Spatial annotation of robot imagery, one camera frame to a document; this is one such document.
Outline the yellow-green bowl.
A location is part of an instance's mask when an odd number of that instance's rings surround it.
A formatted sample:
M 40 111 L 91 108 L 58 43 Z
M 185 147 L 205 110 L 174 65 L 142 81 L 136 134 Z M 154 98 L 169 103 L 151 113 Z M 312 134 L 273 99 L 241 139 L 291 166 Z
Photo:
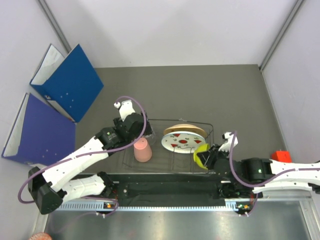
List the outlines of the yellow-green bowl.
M 203 170 L 208 170 L 207 158 L 208 153 L 207 151 L 210 149 L 210 145 L 208 143 L 202 144 L 197 147 L 197 149 L 193 153 L 193 161 Z

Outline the pink plastic cup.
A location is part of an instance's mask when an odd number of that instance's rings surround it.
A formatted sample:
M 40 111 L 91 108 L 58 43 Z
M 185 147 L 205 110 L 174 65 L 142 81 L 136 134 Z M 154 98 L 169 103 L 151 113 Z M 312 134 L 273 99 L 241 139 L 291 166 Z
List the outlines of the pink plastic cup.
M 152 149 L 148 143 L 148 140 L 141 137 L 134 145 L 134 157 L 138 162 L 148 162 L 152 157 Z

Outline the white plate with red pattern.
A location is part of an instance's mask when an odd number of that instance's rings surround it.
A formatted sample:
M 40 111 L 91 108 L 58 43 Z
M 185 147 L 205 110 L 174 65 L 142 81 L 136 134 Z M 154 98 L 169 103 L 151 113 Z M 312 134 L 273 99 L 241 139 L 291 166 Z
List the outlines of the white plate with red pattern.
M 188 131 L 171 132 L 164 135 L 161 139 L 161 145 L 166 150 L 178 154 L 193 154 L 203 144 L 206 144 L 205 138 Z

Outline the clear faceted drinking glass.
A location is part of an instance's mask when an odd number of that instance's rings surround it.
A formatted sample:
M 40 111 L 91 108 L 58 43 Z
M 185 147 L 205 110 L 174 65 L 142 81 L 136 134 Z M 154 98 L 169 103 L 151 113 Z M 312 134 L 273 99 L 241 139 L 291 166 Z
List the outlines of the clear faceted drinking glass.
M 147 126 L 143 137 L 147 140 L 148 144 L 150 146 L 154 145 L 156 143 L 157 137 L 156 137 L 156 131 L 153 129 L 152 126 Z

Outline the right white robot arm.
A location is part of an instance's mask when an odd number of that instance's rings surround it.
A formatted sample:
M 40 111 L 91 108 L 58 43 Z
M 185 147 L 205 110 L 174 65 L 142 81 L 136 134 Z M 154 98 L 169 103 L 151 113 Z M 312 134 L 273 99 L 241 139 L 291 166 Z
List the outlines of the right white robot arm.
M 194 162 L 216 178 L 218 194 L 225 199 L 247 198 L 267 191 L 304 190 L 320 192 L 320 163 L 280 162 L 268 158 L 230 159 L 231 153 L 217 145 L 200 146 Z

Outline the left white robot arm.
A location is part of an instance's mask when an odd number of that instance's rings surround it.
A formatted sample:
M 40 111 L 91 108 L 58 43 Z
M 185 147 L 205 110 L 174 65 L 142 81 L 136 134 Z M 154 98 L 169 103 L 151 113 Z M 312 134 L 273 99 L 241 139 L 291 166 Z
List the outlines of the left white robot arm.
M 63 203 L 91 195 L 109 198 L 113 183 L 105 172 L 87 178 L 76 178 L 93 164 L 131 147 L 138 139 L 152 134 L 145 112 L 116 118 L 113 127 L 105 127 L 85 145 L 64 159 L 28 172 L 27 189 L 42 215 L 52 213 Z

